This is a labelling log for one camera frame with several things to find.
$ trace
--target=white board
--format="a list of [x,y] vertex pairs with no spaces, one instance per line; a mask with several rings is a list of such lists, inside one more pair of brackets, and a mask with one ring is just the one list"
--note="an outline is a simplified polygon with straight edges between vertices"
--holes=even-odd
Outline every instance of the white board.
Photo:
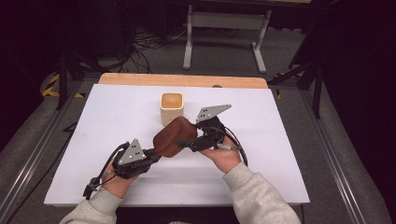
[[[152,138],[163,128],[160,98],[167,91],[184,94],[184,115],[191,123],[202,107],[232,105],[218,117],[244,147],[249,168],[262,173],[287,203],[309,203],[270,90],[101,84],[92,88],[44,203],[76,205],[84,200],[86,185],[120,144],[137,138],[142,148],[152,148]],[[222,176],[210,159],[185,148],[151,165],[121,206],[229,205]]]

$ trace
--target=wooden edge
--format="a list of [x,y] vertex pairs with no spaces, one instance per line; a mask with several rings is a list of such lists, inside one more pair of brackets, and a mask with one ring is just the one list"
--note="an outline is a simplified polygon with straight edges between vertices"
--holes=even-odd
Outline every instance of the wooden edge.
[[268,89],[262,77],[212,77],[192,75],[160,75],[160,74],[123,74],[104,73],[99,84],[136,85],[136,86],[189,86],[224,88]]

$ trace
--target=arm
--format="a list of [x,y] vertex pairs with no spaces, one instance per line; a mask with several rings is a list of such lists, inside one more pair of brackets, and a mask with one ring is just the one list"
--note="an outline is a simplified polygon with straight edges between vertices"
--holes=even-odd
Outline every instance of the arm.
[[[113,170],[111,164],[112,162],[107,166],[106,171]],[[110,174],[103,177],[102,183],[105,183],[109,178],[112,178],[112,176],[113,175]],[[116,223],[116,209],[122,203],[123,197],[136,179],[137,176],[130,179],[123,179],[119,176],[115,176],[106,182],[90,200],[84,200],[79,203],[60,223]]]
[[[226,137],[223,144],[232,146],[233,142]],[[275,187],[241,162],[237,150],[206,149],[201,153],[225,173],[223,179],[230,188],[233,209],[240,223],[300,223]]]

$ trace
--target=gray carpet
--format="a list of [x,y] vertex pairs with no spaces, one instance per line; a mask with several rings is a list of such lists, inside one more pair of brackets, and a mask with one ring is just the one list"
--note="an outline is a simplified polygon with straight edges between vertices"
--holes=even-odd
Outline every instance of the gray carpet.
[[[170,42],[160,49],[146,49],[142,53],[148,58],[150,69],[157,74],[264,77],[269,80],[278,72],[288,71],[289,62],[304,35],[299,31],[268,30],[262,45],[262,56],[267,67],[265,75],[258,73],[249,46],[254,38],[256,38],[254,32],[241,31],[236,37],[230,38],[214,30],[194,30],[191,70],[189,71],[182,69],[185,48],[183,39]],[[140,63],[145,63],[142,57],[138,58],[134,55],[133,58]],[[138,72],[131,61],[123,66],[123,71]],[[139,71],[145,72],[146,70],[140,67]],[[95,77],[97,74],[90,73],[88,75],[91,77],[85,78],[79,92],[89,93],[92,85],[97,82],[98,78]],[[280,89],[282,97],[280,100],[276,98],[276,103],[311,199],[310,204],[304,205],[305,223],[354,223],[324,156],[324,147],[309,116],[309,108],[303,104],[299,91],[289,87],[295,81],[291,78],[283,83],[288,87],[277,88]],[[74,98],[67,107],[64,117],[49,141],[44,157],[21,196],[22,198],[33,188],[62,149],[68,136],[68,133],[63,132],[63,128],[78,121],[86,99]],[[0,198],[6,197],[19,170],[28,160],[31,151],[50,122],[51,116],[55,113],[56,105],[56,97],[46,97],[41,106],[26,120],[23,127],[1,152]],[[336,156],[345,171],[350,186],[356,192],[356,200],[366,223],[391,223],[383,199],[347,138],[325,89],[323,90],[320,114],[321,122],[329,135]],[[59,161],[24,203],[11,223],[57,223],[72,210],[72,208],[52,207],[43,204],[46,192],[50,187],[50,177],[55,173],[58,163]],[[293,209],[299,216],[302,215],[300,206],[293,206]]]

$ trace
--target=light wooden cup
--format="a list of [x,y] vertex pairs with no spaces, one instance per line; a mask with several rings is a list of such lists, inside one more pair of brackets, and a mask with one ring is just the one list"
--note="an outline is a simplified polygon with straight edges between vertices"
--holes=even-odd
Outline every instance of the light wooden cup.
[[180,92],[164,92],[160,101],[161,120],[163,126],[184,115],[184,99]]

